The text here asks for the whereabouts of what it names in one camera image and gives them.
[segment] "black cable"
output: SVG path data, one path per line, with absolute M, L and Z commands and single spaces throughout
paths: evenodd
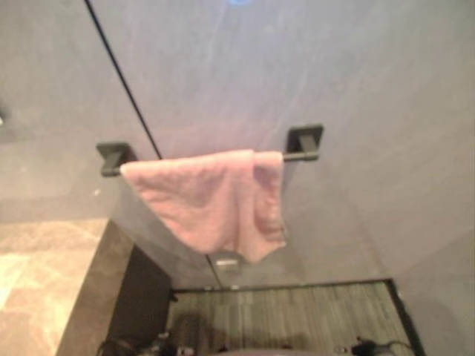
M 96 356 L 102 355 L 102 353 L 104 352 L 104 348 L 107 345 L 119 346 L 123 351 L 128 352 L 127 353 L 128 356 L 137 355 L 137 350 L 127 341 L 122 340 L 122 339 L 107 339 L 107 340 L 102 341 L 101 344 L 99 345 L 99 348 L 97 349 L 97 352 L 96 352 Z M 119 356 L 117 347 L 114 347 L 114 349 L 116 351 L 115 353 L 117 354 L 117 356 Z
M 94 22 L 94 25 L 96 26 L 96 30 L 99 33 L 99 36 L 102 40 L 102 43 L 104 44 L 105 49 L 107 50 L 107 53 L 109 55 L 109 59 L 112 61 L 112 65 L 114 66 L 117 75 L 120 78 L 120 81 L 122 85 L 125 88 L 125 92 L 127 93 L 127 96 L 129 100 L 131 101 L 132 106 L 134 107 L 135 113 L 137 114 L 140 122 L 142 123 L 143 129 L 145 130 L 145 133 L 147 134 L 148 140 L 150 141 L 152 147 L 154 148 L 155 153 L 157 154 L 158 158 L 162 159 L 162 155 L 158 151 L 157 145 L 155 145 L 154 137 L 151 135 L 150 130 L 148 129 L 147 124 L 145 123 L 145 120 L 143 118 L 142 113 L 140 112 L 139 106 L 137 105 L 137 102 L 135 101 L 134 96 L 132 95 L 131 89 L 129 88 L 127 81 L 125 80 L 124 75 L 122 74 L 122 70 L 120 69 L 119 63 L 117 62 L 114 52 L 112 52 L 112 48 L 109 45 L 109 42 L 107 40 L 107 37 L 104 34 L 104 31 L 102 30 L 102 27 L 99 23 L 99 19 L 96 16 L 96 13 L 94 12 L 94 9 L 91 5 L 90 0 L 84 0 L 84 3 L 86 4 L 86 7 L 88 8 L 88 11 L 91 15 L 92 21 Z
M 402 341 L 397 341 L 397 340 L 393 340 L 393 341 L 390 341 L 389 343 L 386 344 L 387 347 L 391 347 L 392 345 L 401 345 L 401 346 L 404 346 L 406 349 L 409 349 L 413 352 L 413 354 L 415 354 L 414 352 L 414 348 L 411 346 L 411 345 L 408 345 L 406 343 L 403 343 Z

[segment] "gray wall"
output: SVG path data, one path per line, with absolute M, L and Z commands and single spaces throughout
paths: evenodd
M 475 231 L 396 276 L 427 355 L 475 355 Z
M 114 215 L 135 240 L 155 241 L 146 251 L 176 286 L 214 285 L 203 256 L 147 216 L 121 178 L 99 174 L 98 142 L 157 156 L 83 1 L 2 0 L 0 14 L 0 223 Z

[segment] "wooden floor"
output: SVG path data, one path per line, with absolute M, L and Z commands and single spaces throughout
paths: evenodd
M 179 346 L 207 355 L 226 346 L 311 350 L 334 355 L 356 337 L 385 343 L 407 336 L 384 283 L 266 291 L 204 291 L 177 294 L 168 330 Z M 411 355 L 394 346 L 397 355 Z

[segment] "black towel bar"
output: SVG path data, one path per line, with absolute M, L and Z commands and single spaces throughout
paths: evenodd
M 287 136 L 286 153 L 283 155 L 284 162 L 318 159 L 318 147 L 323 132 L 323 125 L 291 128 Z M 131 146 L 126 142 L 102 142 L 98 143 L 96 148 L 104 158 L 101 168 L 103 177 L 119 176 L 121 164 L 137 160 Z

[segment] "wire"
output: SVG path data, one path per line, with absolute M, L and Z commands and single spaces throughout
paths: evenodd
M 101 344 L 99 345 L 99 348 L 97 349 L 97 352 L 96 352 L 96 356 L 101 356 L 104 351 L 104 347 L 110 344 L 114 346 L 119 346 L 124 351 L 126 350 L 130 352 L 132 355 L 137 355 L 137 350 L 127 341 L 121 340 L 121 339 L 107 339 L 107 340 L 102 341 Z
M 401 346 L 404 346 L 406 349 L 409 349 L 412 351 L 413 354 L 415 354 L 414 352 L 414 348 L 411 346 L 411 345 L 408 345 L 406 343 L 403 343 L 402 341 L 397 341 L 397 340 L 393 340 L 393 341 L 390 341 L 389 343 L 386 344 L 387 347 L 391 347 L 392 345 L 401 345 Z

